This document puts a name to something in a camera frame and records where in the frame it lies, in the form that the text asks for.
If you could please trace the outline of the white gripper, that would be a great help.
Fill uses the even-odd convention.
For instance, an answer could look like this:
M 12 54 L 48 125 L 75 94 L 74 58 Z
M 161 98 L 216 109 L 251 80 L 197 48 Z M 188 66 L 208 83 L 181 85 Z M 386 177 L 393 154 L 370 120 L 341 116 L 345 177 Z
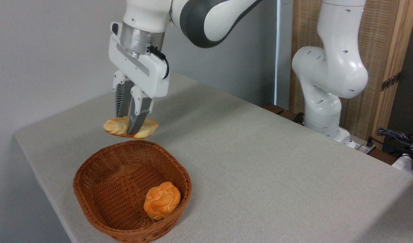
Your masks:
M 167 95 L 168 65 L 162 56 L 150 51 L 155 51 L 156 47 L 161 51 L 165 29 L 166 24 L 158 28 L 149 25 L 132 27 L 125 22 L 111 25 L 108 53 L 111 62 L 119 69 L 114 73 L 112 84 L 115 113 L 116 117 L 125 117 L 129 113 L 127 135 L 140 131 L 152 111 L 152 98 Z

